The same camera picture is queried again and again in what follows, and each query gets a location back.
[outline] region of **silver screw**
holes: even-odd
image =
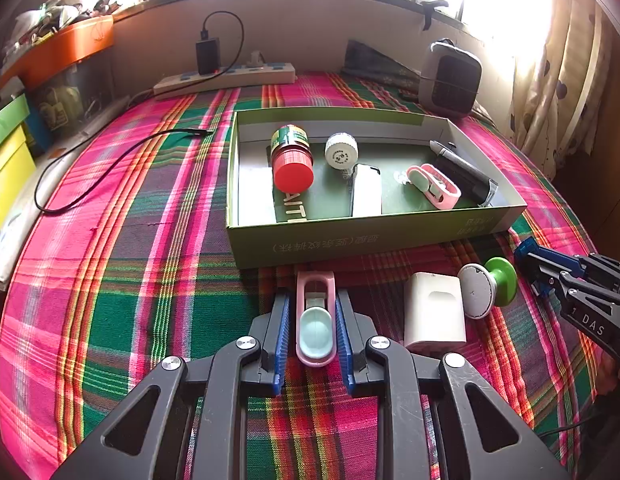
[[[466,364],[466,359],[461,354],[448,354],[445,359],[446,364],[451,368],[461,368],[464,364]]]
[[[250,348],[254,348],[256,344],[256,339],[249,335],[241,336],[239,339],[236,340],[236,345],[241,350],[249,350]]]
[[[181,359],[176,355],[168,356],[161,361],[161,366],[164,370],[176,370],[181,366]]]
[[[382,335],[375,335],[370,340],[370,346],[372,346],[372,348],[376,348],[377,350],[384,350],[390,346],[390,340]]]

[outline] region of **red bottle cap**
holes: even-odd
[[[312,157],[306,150],[287,146],[272,159],[274,185],[283,193],[302,193],[314,180]]]

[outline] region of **white charger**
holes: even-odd
[[[416,272],[405,283],[404,346],[448,352],[466,344],[461,283],[456,276]]]

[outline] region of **orange shelf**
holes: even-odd
[[[100,16],[64,28],[21,56],[0,77],[0,89],[18,76],[26,90],[34,90],[73,63],[114,44],[114,19]]]

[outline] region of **striped cloth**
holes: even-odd
[[[512,260],[514,247],[529,235],[568,254],[592,250],[552,185],[495,132],[466,118],[458,126],[528,203],[509,232],[238,270],[224,219],[232,114],[308,105],[421,112],[394,89],[332,74],[151,100],[114,121],[66,174],[52,207],[87,189],[150,133],[215,130],[206,139],[172,134],[146,142],[80,206],[42,217],[34,227],[0,332],[0,428],[31,478],[49,478],[162,357],[204,357],[245,335],[252,318],[270,309],[276,288],[294,286],[298,270],[333,270],[356,310],[371,316],[379,332],[401,340],[402,286],[414,272],[456,274],[463,264],[492,256]],[[537,304],[524,282],[509,307],[468,322],[468,341],[462,353],[535,431],[579,420],[593,400],[593,343],[559,317],[556,300]],[[579,430],[547,443],[575,471]],[[250,478],[372,479],[375,449],[376,402],[350,399],[336,362],[310,369],[290,358],[282,395],[250,401]],[[430,457],[432,477],[439,478],[435,449]]]

